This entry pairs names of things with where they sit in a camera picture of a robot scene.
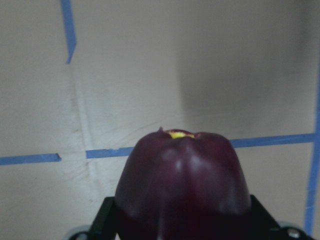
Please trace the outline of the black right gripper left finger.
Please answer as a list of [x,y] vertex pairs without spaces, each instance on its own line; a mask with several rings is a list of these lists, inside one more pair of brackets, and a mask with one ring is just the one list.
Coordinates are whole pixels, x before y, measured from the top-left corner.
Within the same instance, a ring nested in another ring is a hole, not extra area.
[[88,231],[89,240],[115,240],[118,234],[114,197],[106,197]]

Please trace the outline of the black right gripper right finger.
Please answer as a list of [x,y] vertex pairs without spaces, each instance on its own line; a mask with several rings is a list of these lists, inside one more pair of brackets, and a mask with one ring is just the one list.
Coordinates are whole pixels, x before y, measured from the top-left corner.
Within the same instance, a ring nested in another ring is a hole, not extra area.
[[251,200],[251,226],[248,240],[312,240],[313,238],[295,226],[281,226],[253,195]]

